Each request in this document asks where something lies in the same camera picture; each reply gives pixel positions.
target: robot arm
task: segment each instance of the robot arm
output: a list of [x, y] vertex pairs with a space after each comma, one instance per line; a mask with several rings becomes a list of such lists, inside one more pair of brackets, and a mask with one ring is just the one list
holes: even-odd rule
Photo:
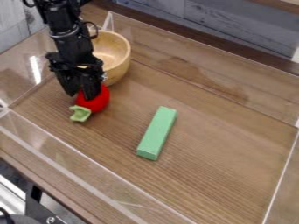
[[[28, 7], [36, 7], [43, 22], [51, 28], [51, 38], [58, 52], [48, 52], [50, 68], [55, 72], [66, 93], [74, 96], [80, 89], [86, 100], [100, 94], [100, 82], [105, 80], [103, 61], [94, 55], [91, 40], [98, 37], [98, 26], [80, 19], [80, 6], [88, 0], [27, 0]], [[96, 35], [90, 36], [87, 24], [96, 28]]]

